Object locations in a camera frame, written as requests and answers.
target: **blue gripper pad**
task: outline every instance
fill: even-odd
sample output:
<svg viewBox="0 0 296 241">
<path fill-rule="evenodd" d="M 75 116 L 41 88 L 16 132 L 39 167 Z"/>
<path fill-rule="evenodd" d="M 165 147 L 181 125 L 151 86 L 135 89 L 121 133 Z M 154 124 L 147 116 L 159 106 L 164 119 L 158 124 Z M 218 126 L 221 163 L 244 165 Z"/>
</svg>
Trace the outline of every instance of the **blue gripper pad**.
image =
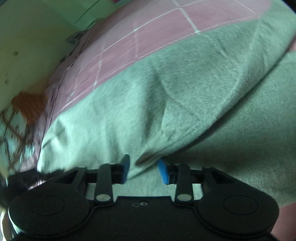
<svg viewBox="0 0 296 241">
<path fill-rule="evenodd" d="M 162 159 L 160 159 L 158 161 L 157 166 L 158 166 L 158 169 L 159 169 L 159 172 L 161 174 L 164 184 L 168 185 L 169 184 L 168 169 Z"/>
</svg>

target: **screw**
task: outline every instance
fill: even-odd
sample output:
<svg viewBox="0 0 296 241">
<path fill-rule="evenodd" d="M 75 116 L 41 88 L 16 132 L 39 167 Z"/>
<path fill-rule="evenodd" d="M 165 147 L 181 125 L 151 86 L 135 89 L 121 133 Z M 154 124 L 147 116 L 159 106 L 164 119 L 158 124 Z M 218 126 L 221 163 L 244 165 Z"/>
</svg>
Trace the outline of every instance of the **screw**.
<svg viewBox="0 0 296 241">
<path fill-rule="evenodd" d="M 192 196 L 189 195 L 189 194 L 184 193 L 184 194 L 179 194 L 177 196 L 177 199 L 179 201 L 181 201 L 181 202 L 188 202 L 188 201 L 190 201 L 192 199 Z"/>
<path fill-rule="evenodd" d="M 110 201 L 111 197 L 108 194 L 100 194 L 96 196 L 96 200 L 99 202 L 107 202 Z"/>
</svg>

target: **orange object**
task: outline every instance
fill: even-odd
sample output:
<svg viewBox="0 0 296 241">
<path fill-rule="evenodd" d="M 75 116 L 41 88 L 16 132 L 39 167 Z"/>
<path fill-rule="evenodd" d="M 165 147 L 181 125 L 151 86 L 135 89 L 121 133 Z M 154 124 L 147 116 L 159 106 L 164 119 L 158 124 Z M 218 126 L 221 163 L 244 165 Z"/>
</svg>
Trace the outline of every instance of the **orange object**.
<svg viewBox="0 0 296 241">
<path fill-rule="evenodd" d="M 15 96 L 11 104 L 19 110 L 22 116 L 27 120 L 27 125 L 35 124 L 46 106 L 46 97 L 43 94 L 30 94 L 20 92 Z"/>
</svg>

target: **pink fabric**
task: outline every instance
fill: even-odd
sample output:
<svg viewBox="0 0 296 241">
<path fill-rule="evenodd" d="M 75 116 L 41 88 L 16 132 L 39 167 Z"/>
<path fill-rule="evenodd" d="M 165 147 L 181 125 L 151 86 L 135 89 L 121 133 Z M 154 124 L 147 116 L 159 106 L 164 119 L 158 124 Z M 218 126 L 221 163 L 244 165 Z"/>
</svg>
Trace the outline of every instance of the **pink fabric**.
<svg viewBox="0 0 296 241">
<path fill-rule="evenodd" d="M 289 48 L 290 51 L 296 51 L 296 38 L 295 40 L 292 42 L 290 48 Z"/>
<path fill-rule="evenodd" d="M 279 241 L 294 241 L 296 239 L 296 203 L 280 208 L 279 218 L 272 234 Z"/>
</svg>

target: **bedsheet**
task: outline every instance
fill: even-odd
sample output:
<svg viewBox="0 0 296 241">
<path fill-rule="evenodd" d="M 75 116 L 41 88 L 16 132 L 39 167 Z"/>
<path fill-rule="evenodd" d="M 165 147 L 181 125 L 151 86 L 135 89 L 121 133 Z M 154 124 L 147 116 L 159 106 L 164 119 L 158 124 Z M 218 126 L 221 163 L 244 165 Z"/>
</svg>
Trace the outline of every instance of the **bedsheet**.
<svg viewBox="0 0 296 241">
<path fill-rule="evenodd" d="M 46 111 L 35 126 L 37 165 L 43 137 L 53 121 L 90 92 L 146 56 L 178 41 L 225 25 L 258 18 L 270 0 L 132 1 L 85 34 L 49 80 Z"/>
</svg>

